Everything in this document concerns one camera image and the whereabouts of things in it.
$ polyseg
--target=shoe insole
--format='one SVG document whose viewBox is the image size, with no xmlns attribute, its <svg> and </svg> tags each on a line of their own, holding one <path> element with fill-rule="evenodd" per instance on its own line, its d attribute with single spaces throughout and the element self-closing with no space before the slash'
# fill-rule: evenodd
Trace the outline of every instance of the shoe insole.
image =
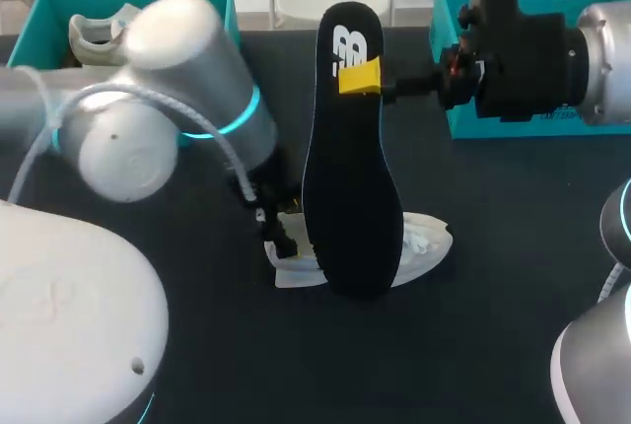
<svg viewBox="0 0 631 424">
<path fill-rule="evenodd" d="M 338 294 L 372 299 L 399 264 L 403 212 L 381 139 L 379 94 L 340 95 L 338 71 L 384 54 L 377 15 L 360 3 L 326 11 L 317 32 L 315 108 L 303 210 L 317 262 Z"/>
</svg>

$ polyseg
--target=wire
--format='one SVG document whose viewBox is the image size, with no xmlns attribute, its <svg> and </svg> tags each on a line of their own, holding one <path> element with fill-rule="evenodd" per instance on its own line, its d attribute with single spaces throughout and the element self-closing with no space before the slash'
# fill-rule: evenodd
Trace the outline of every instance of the wire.
<svg viewBox="0 0 631 424">
<path fill-rule="evenodd" d="M 74 109 L 77 104 L 86 98 L 87 96 L 91 96 L 93 94 L 99 94 L 101 92 L 122 92 L 125 94 L 130 94 L 132 96 L 139 97 L 141 99 L 145 99 L 156 104 L 161 104 L 163 106 L 167 106 L 178 113 L 186 116 L 193 122 L 197 123 L 203 130 L 212 134 L 220 148 L 230 161 L 233 169 L 235 170 L 235 174 L 237 175 L 237 179 L 239 181 L 239 186 L 244 194 L 244 198 L 248 202 L 254 202 L 256 200 L 256 194 L 254 193 L 254 189 L 247 178 L 247 172 L 245 170 L 245 166 L 242 161 L 239 159 L 237 152 L 230 144 L 230 142 L 226 139 L 224 135 L 222 135 L 219 130 L 213 125 L 208 119 L 206 119 L 203 115 L 195 111 L 190 106 L 183 104 L 182 102 L 161 94 L 156 91 L 152 91 L 149 89 L 145 89 L 138 86 L 131 86 L 127 84 L 114 84 L 114 83 L 99 83 L 93 86 L 86 87 L 81 91 L 70 96 L 64 103 L 59 107 L 59 109 L 55 112 L 52 109 L 48 109 L 46 111 L 46 116 L 50 114 L 51 121 L 46 122 L 46 125 L 39 133 L 27 155 L 25 156 L 20 168 L 18 169 L 18 174 L 11 186 L 11 191 L 9 193 L 9 202 L 17 203 L 20 198 L 20 193 L 22 192 L 22 188 L 24 186 L 24 182 L 27 178 L 31 167 L 35 161 L 37 154 L 42 153 L 47 149 L 50 145 L 51 140 L 51 129 L 49 123 L 56 123 L 56 120 L 59 121 L 59 125 L 61 125 L 64 116 L 71 109 Z"/>
<path fill-rule="evenodd" d="M 602 290 L 600 291 L 600 295 L 598 296 L 598 302 L 603 301 L 609 297 L 611 294 L 611 290 L 613 290 L 613 286 L 615 286 L 616 281 L 624 271 L 624 265 L 621 263 L 615 263 L 613 269 L 607 276 L 606 281 L 604 282 L 604 286 L 602 286 Z"/>
</svg>

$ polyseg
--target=teal box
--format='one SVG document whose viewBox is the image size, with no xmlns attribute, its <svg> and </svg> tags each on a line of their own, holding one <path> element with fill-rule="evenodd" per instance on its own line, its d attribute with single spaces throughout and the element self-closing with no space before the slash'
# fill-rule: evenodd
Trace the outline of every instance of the teal box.
<svg viewBox="0 0 631 424">
<path fill-rule="evenodd" d="M 469 0 L 435 0 L 434 18 L 430 28 L 430 44 L 434 60 L 438 61 L 444 47 L 457 42 L 461 33 L 457 14 Z M 519 0 L 526 14 L 562 12 L 566 25 L 574 27 L 581 12 L 593 3 L 625 0 Z M 631 126 L 588 126 L 571 107 L 559 107 L 531 121 L 501 122 L 499 118 L 478 118 L 475 104 L 456 106 L 447 112 L 453 138 L 506 138 L 517 136 L 608 135 L 631 133 Z"/>
<path fill-rule="evenodd" d="M 8 66 L 28 65 L 57 69 L 70 50 L 68 22 L 75 14 L 86 18 L 111 17 L 125 3 L 144 8 L 156 0 L 35 0 L 27 23 L 18 38 Z M 235 0 L 208 0 L 221 15 L 226 32 L 239 45 Z"/>
</svg>

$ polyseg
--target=new balance logo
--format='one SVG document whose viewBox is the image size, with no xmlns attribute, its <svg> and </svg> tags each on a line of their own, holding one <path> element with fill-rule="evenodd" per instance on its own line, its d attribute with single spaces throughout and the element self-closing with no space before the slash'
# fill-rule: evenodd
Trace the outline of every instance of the new balance logo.
<svg viewBox="0 0 631 424">
<path fill-rule="evenodd" d="M 364 35 L 359 32 L 349 33 L 346 27 L 337 25 L 333 29 L 333 54 L 342 59 L 333 62 L 333 77 L 344 67 L 357 66 L 366 62 L 367 45 Z"/>
</svg>

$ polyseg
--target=white shoe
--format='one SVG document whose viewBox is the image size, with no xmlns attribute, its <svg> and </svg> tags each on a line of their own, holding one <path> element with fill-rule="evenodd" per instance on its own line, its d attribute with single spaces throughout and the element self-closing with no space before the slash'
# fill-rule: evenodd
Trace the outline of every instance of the white shoe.
<svg viewBox="0 0 631 424">
<path fill-rule="evenodd" d="M 280 214 L 287 235 L 298 244 L 299 256 L 279 259 L 272 242 L 265 242 L 265 252 L 276 268 L 277 288 L 306 288 L 326 283 L 307 236 L 303 214 Z M 429 215 L 403 213 L 403 250 L 392 287 L 408 283 L 439 264 L 454 242 L 447 224 Z"/>
<path fill-rule="evenodd" d="M 124 29 L 138 13 L 140 9 L 125 3 L 114 15 L 104 20 L 73 15 L 68 25 L 68 38 L 77 60 L 89 66 L 124 65 Z"/>
</svg>

